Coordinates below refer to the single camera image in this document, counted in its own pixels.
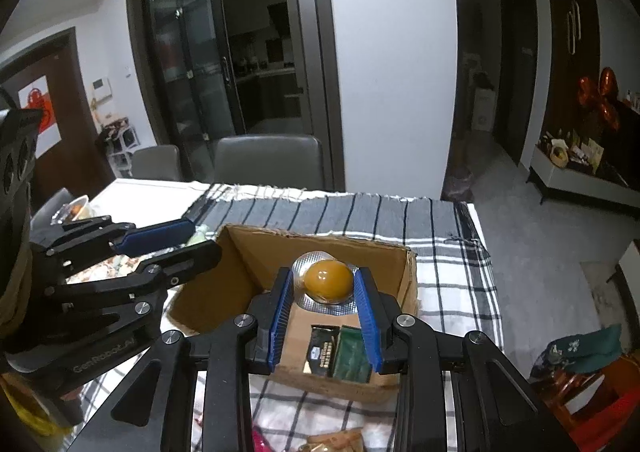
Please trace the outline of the dark green snack packet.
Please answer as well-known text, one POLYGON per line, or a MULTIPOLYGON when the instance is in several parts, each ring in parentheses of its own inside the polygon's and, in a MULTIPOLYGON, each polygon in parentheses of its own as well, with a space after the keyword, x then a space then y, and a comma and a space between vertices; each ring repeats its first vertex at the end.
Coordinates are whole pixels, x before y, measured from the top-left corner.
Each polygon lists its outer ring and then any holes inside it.
POLYGON ((343 382, 366 384, 371 371, 360 328, 343 325, 338 335, 332 377, 343 382))

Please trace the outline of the plaid table cloth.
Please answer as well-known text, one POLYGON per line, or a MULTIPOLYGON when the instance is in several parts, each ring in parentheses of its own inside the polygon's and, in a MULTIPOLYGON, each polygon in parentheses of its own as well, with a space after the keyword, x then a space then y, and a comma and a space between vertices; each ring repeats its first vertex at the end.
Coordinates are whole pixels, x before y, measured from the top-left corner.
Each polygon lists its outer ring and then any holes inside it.
MULTIPOLYGON (((503 343, 490 256, 475 208, 430 198, 330 193, 272 186, 117 179, 90 203, 98 215, 138 227, 183 214, 200 195, 208 235, 224 224, 346 235, 408 247, 416 256, 418 316, 437 331, 486 333, 503 343)), ((397 399, 355 402, 254 376, 254 426, 275 451, 295 451, 312 435, 359 428, 369 451, 392 450, 397 399)))

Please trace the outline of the white low cabinet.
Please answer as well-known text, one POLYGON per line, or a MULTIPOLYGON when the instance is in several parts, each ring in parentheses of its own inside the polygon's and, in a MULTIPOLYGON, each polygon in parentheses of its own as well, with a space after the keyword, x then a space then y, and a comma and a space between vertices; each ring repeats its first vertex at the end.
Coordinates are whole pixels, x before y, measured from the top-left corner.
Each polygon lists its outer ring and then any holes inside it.
POLYGON ((639 213, 638 191, 573 169, 559 168, 538 148, 534 149, 526 182, 537 187, 541 205, 553 200, 639 213))

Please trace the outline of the pink snack packet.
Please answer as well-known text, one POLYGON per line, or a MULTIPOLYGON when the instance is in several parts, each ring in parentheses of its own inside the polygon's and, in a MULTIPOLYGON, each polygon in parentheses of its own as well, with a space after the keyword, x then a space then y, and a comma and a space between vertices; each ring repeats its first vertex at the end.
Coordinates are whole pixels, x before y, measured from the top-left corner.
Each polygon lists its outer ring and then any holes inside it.
POLYGON ((257 427, 252 428, 252 438, 255 452, 273 452, 268 440, 257 427))

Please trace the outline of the glass sliding door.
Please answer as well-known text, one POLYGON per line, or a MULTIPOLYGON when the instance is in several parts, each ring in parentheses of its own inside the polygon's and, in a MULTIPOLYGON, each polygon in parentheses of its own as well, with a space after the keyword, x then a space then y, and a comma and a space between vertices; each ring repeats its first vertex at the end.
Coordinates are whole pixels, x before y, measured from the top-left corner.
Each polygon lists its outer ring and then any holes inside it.
POLYGON ((126 0, 145 113, 183 175, 208 181, 221 141, 308 136, 345 186, 329 0, 126 0))

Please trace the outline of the black chocolate bar wrapper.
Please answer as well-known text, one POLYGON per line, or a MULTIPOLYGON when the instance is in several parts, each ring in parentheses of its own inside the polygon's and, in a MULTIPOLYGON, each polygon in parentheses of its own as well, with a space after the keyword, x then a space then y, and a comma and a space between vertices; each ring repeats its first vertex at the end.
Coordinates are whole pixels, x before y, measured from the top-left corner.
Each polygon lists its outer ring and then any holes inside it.
POLYGON ((313 325, 303 367, 305 374, 331 377, 340 328, 334 325, 313 325))

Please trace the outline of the grey dining chair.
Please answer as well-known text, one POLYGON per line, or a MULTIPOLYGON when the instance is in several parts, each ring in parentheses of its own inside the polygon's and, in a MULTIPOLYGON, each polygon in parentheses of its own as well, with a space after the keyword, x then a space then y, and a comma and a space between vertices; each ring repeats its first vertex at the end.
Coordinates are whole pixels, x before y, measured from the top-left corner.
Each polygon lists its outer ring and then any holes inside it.
POLYGON ((213 180, 321 190, 322 146, 308 134, 243 134, 222 138, 216 147, 213 180))
POLYGON ((131 159, 131 175, 142 180, 181 181, 178 148, 163 144, 137 150, 131 159))

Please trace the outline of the yellow jelly cup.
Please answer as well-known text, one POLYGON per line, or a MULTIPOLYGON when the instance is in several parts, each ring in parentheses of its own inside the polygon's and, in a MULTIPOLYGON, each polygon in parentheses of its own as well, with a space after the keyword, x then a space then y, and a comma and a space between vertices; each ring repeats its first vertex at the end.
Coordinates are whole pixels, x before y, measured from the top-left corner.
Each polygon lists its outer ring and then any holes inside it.
POLYGON ((358 268, 327 252, 304 253, 292 264, 294 300, 306 311, 347 316, 357 312, 354 284, 358 268))

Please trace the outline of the red stool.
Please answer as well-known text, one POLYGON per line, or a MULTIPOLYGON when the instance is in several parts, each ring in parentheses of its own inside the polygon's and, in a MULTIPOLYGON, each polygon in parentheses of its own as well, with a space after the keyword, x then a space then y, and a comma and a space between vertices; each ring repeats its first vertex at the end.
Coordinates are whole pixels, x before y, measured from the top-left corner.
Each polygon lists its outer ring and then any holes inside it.
POLYGON ((533 383, 581 451, 639 449, 639 355, 589 373, 557 370, 533 383))

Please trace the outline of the clear plastic food container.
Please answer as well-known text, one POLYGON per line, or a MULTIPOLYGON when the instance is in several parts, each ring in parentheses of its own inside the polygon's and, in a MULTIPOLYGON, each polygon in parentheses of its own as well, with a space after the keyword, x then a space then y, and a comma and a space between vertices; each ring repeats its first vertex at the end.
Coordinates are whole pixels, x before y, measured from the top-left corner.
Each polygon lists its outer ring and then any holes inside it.
POLYGON ((51 224, 69 224, 70 222, 92 218, 93 209, 88 195, 80 196, 64 204, 51 218, 51 224))

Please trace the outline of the green cloth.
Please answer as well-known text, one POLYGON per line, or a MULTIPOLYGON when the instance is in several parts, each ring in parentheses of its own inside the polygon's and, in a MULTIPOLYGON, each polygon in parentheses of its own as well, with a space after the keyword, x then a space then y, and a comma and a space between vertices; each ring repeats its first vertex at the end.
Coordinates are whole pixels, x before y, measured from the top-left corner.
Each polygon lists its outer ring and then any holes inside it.
POLYGON ((540 380, 554 371, 589 375, 602 370, 623 353, 620 324, 599 331, 555 339, 539 355, 529 377, 540 380))

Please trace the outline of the tan bread packet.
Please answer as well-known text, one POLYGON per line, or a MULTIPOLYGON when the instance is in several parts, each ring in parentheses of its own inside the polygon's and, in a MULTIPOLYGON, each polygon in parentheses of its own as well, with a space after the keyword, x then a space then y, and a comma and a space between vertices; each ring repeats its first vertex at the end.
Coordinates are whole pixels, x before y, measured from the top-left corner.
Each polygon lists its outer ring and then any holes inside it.
POLYGON ((318 436, 310 436, 298 452, 364 452, 361 429, 345 429, 318 436))

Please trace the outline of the brown cardboard box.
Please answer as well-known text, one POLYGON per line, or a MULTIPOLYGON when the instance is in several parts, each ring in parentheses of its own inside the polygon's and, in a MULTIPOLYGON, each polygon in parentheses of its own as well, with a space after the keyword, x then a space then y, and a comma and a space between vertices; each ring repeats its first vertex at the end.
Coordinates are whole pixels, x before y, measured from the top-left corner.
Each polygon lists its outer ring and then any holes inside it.
MULTIPOLYGON (((326 253, 354 268, 371 271, 378 290, 393 296, 402 311, 418 312, 416 255, 404 246, 346 236, 299 235, 227 224, 217 236, 221 261, 178 291, 168 320, 188 335, 207 333, 246 311, 253 297, 270 290, 282 267, 292 269, 309 252, 326 253)), ((355 313, 334 316, 292 305, 280 363, 270 380, 293 388, 363 403, 382 403, 397 394, 398 375, 370 375, 367 383, 334 380, 304 371, 314 325, 360 325, 355 313)))

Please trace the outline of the patterned floral table mat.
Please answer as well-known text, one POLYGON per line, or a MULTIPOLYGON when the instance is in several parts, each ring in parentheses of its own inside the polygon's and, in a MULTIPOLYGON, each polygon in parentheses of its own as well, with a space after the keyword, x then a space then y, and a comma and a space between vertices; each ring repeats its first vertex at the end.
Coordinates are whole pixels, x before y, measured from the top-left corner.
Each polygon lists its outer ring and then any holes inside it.
POLYGON ((141 257, 114 256, 66 279, 67 284, 80 284, 123 278, 137 269, 141 257))

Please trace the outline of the red balloon decoration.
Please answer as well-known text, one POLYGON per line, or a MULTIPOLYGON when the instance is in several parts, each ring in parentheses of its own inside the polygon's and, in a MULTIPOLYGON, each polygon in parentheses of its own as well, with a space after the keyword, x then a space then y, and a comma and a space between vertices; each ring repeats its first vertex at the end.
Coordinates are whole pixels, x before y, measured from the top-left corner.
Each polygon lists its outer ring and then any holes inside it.
POLYGON ((614 131, 620 129, 617 110, 610 102, 616 100, 618 94, 617 79, 612 68, 606 66, 600 75, 599 82, 584 76, 578 79, 578 103, 582 108, 593 108, 602 120, 614 131))

